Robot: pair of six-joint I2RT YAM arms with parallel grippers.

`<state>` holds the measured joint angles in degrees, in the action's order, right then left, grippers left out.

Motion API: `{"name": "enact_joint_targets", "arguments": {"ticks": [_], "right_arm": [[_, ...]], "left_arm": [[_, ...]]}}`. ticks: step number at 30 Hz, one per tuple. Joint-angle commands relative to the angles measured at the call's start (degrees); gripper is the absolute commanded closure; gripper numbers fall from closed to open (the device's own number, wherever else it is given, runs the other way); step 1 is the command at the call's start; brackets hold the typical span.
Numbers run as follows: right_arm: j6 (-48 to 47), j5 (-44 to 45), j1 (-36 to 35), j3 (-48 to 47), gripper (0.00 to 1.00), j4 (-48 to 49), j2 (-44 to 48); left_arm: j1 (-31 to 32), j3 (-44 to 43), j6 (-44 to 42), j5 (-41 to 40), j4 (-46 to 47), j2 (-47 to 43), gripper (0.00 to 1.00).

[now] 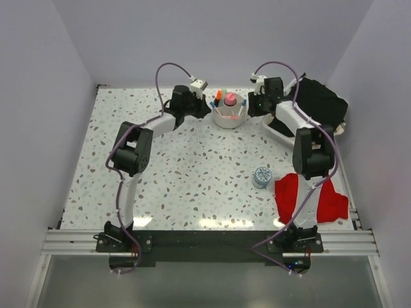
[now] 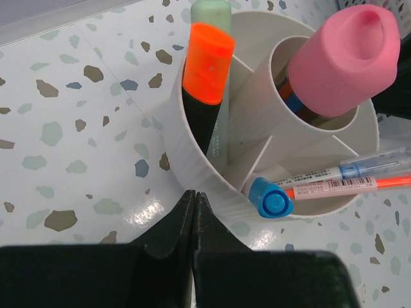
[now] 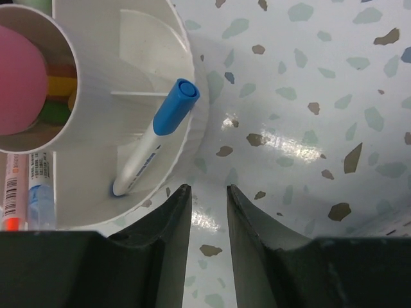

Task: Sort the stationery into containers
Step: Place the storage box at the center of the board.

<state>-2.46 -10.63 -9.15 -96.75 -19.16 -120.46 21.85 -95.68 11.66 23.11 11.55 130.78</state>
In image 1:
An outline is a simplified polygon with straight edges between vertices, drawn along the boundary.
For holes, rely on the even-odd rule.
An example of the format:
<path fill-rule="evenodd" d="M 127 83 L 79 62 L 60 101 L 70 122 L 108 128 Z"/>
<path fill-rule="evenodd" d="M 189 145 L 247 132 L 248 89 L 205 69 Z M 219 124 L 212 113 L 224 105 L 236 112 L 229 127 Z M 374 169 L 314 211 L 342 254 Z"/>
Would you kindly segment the white blue marker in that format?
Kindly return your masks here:
<path fill-rule="evenodd" d="M 244 99 L 243 102 L 241 103 L 240 109 L 239 109 L 239 111 L 238 111 L 238 117 L 241 116 L 241 113 L 243 112 L 243 109 L 244 109 L 244 107 L 246 106 L 246 104 L 247 104 L 247 100 Z"/>

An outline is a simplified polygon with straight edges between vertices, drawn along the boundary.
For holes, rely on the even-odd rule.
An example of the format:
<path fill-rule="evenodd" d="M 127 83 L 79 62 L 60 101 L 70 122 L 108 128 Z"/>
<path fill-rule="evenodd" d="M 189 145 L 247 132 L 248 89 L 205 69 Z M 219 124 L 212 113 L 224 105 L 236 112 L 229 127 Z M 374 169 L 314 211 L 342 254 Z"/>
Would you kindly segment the orange black highlighter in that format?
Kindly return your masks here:
<path fill-rule="evenodd" d="M 220 102 L 220 100 L 221 100 L 221 96 L 222 96 L 222 91 L 221 91 L 221 90 L 218 90 L 218 92 L 217 92 L 217 94 L 216 94 L 216 97 L 215 97 L 215 99 L 214 99 L 214 103 L 215 103 L 216 106 L 218 106 L 218 104 L 219 104 L 219 102 Z"/>

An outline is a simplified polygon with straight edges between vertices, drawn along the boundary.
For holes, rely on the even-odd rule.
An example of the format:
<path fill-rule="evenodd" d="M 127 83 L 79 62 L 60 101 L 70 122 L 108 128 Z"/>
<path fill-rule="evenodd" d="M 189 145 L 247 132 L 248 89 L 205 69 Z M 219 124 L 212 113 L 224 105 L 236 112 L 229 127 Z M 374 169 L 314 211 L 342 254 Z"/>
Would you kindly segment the orange pen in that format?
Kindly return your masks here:
<path fill-rule="evenodd" d="M 224 118 L 224 119 L 235 119 L 235 120 L 239 120 L 239 119 L 241 119 L 241 117 L 231 117 L 230 115 L 223 115 L 222 116 L 222 118 Z"/>

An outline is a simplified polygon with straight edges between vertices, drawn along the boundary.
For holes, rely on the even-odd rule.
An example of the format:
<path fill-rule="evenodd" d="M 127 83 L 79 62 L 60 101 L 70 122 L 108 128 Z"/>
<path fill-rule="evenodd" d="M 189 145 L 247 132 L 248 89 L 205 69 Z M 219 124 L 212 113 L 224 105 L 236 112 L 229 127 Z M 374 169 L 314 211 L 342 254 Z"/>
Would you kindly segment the pink glue stick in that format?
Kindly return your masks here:
<path fill-rule="evenodd" d="M 229 92 L 225 95 L 224 104 L 228 107 L 233 107 L 237 104 L 237 98 L 235 93 Z"/>

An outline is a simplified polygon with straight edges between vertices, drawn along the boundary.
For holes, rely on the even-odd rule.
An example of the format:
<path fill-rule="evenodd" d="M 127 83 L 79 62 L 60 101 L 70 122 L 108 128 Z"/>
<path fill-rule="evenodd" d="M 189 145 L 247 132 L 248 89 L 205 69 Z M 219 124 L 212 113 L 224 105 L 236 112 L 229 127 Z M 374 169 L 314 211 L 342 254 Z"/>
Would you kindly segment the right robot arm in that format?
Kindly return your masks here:
<path fill-rule="evenodd" d="M 320 125 L 298 107 L 299 81 L 293 98 L 286 97 L 280 77 L 267 78 L 254 73 L 252 81 L 255 88 L 249 93 L 249 115 L 253 116 L 255 111 L 270 114 L 294 134 L 292 164 L 297 174 L 297 199 L 289 222 L 252 249 L 256 251 L 272 241 L 282 250 L 301 252 L 316 240 L 320 191 L 338 169 L 333 128 Z"/>

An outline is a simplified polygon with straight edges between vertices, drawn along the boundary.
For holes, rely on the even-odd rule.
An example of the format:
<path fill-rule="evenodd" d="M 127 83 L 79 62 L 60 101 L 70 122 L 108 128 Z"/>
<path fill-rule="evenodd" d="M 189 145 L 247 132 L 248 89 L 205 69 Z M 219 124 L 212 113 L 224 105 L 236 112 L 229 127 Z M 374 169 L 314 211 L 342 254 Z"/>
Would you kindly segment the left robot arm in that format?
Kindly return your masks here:
<path fill-rule="evenodd" d="M 195 79 L 188 86 L 176 85 L 168 104 L 162 103 L 158 115 L 141 124 L 123 122 L 114 146 L 106 160 L 106 167 L 118 173 L 120 182 L 115 200 L 116 223 L 107 222 L 104 234 L 119 252 L 132 249 L 140 253 L 141 245 L 132 235 L 134 224 L 133 204 L 139 177 L 148 167 L 152 142 L 165 133 L 176 130 L 185 117 L 204 118 L 211 112 L 204 90 L 208 83 Z"/>

